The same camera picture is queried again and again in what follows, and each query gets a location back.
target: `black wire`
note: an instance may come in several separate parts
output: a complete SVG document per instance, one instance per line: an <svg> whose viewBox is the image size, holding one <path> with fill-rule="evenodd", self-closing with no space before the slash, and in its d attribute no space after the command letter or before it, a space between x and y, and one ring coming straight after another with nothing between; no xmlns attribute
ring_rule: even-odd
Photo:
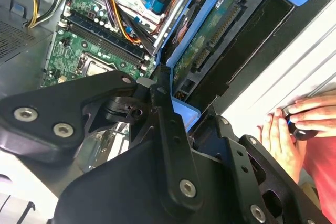
<svg viewBox="0 0 336 224"><path fill-rule="evenodd" d="M9 196L7 197L7 199L5 200L5 202L2 204L2 206L0 207L0 212L2 211L2 209L4 208L4 206L6 205L6 203L7 203L7 201L9 200L10 197L11 197L11 196L9 195Z"/></svg>
<svg viewBox="0 0 336 224"><path fill-rule="evenodd" d="M36 22L39 22L39 21L43 20L44 18L46 18L47 16L49 16L49 15L53 12L53 10L57 7L57 6L56 6L56 5L57 5L57 2L58 2L58 0L53 0L51 6L50 6L50 8L49 8L49 10L46 11L46 12L45 12L44 14L42 14L41 16L39 16L39 17L36 19Z"/></svg>

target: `black metal bracket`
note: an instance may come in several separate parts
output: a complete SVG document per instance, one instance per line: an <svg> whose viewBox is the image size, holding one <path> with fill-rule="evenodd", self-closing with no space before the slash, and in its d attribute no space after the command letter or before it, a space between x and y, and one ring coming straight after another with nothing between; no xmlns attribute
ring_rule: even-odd
<svg viewBox="0 0 336 224"><path fill-rule="evenodd" d="M226 169L230 169L235 188L233 194L237 195L239 215L244 219L252 217L248 214L249 208L252 212L252 205L257 205L265 213L265 223L306 224L308 220L328 223L253 136L231 138L233 130L230 123L213 110L192 130L195 148L199 152L220 158Z"/></svg>
<svg viewBox="0 0 336 224"><path fill-rule="evenodd" d="M131 148L72 182L55 223L277 223L269 191L285 223L328 223L253 137L239 140L214 110L190 132L192 150L169 68L155 78L141 85L113 71L0 101L1 149L48 164L71 162L84 137L131 123Z"/></svg>
<svg viewBox="0 0 336 224"><path fill-rule="evenodd" d="M83 139L100 129L93 126L102 105L136 88L129 75L113 71L4 98L0 148L44 163L71 162Z"/></svg>

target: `yellow wire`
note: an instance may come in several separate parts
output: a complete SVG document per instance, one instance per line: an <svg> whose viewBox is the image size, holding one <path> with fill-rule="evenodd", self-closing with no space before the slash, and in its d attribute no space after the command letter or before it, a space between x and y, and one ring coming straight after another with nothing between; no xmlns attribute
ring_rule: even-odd
<svg viewBox="0 0 336 224"><path fill-rule="evenodd" d="M33 24L35 24L36 19L37 19L37 0L33 0L33 15L32 15L32 20L30 24L28 25L28 28L31 28Z"/></svg>
<svg viewBox="0 0 336 224"><path fill-rule="evenodd" d="M134 40L134 39L132 39L132 38L127 34L127 32L125 31L125 28L124 28L124 26L123 26L123 24L122 24L122 21L121 21L120 15L119 15L119 12L118 12L118 10L117 10L117 5L116 5L115 0L112 0L112 4L113 4L113 10L114 10L114 13L115 13L115 15L116 15L116 17L117 17L117 22L118 22L118 25L119 25L119 27L120 27L120 30L121 30L122 34L123 34L123 35L125 36L125 38L126 38L127 40L129 40L130 42L132 42L132 43L139 43L140 40Z"/></svg>

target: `hex bolt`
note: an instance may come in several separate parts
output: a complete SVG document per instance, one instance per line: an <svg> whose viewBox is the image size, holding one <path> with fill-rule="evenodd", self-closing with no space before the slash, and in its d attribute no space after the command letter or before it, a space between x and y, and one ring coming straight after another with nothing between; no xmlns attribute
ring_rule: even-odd
<svg viewBox="0 0 336 224"><path fill-rule="evenodd" d="M67 138L73 135L74 128L67 123L58 123L54 126L54 134L63 138Z"/></svg>
<svg viewBox="0 0 336 224"><path fill-rule="evenodd" d="M229 124L229 122L225 118L222 118L222 122L226 125Z"/></svg>
<svg viewBox="0 0 336 224"><path fill-rule="evenodd" d="M257 145L257 140L255 140L254 138L250 137L250 142L253 144L253 145Z"/></svg>
<svg viewBox="0 0 336 224"><path fill-rule="evenodd" d="M167 91L165 91L163 87L158 87L157 90L163 94L167 94Z"/></svg>
<svg viewBox="0 0 336 224"><path fill-rule="evenodd" d="M122 80L128 84L130 84L132 81L128 79L127 77L123 77Z"/></svg>
<svg viewBox="0 0 336 224"><path fill-rule="evenodd" d="M266 216L262 209L258 207L257 205L251 205L251 213L256 218L257 221L260 223L265 223L266 222Z"/></svg>
<svg viewBox="0 0 336 224"><path fill-rule="evenodd" d="M196 196L196 187L187 179L180 181L180 190L188 198L194 198Z"/></svg>
<svg viewBox="0 0 336 224"><path fill-rule="evenodd" d="M38 113L36 110L32 108L18 108L14 111L14 117L16 120L22 122L32 122L38 117Z"/></svg>

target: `orange wire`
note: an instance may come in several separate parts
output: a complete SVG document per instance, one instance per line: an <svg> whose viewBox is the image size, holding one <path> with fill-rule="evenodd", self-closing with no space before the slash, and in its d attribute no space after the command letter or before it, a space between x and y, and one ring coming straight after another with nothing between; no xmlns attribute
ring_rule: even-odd
<svg viewBox="0 0 336 224"><path fill-rule="evenodd" d="M139 43L140 41L139 40L134 40L132 39L128 34L127 32L124 30L124 26L122 24L122 21L121 21L121 18L119 16L119 13L118 13L118 10L117 10L117 4L115 2L115 0L112 0L112 4L113 4L113 9L114 9L114 13L116 15L116 18L117 18L117 21L118 21L118 24L119 24L119 27L120 27L120 30L122 32L122 34L126 37L127 40L133 42L133 43Z"/></svg>

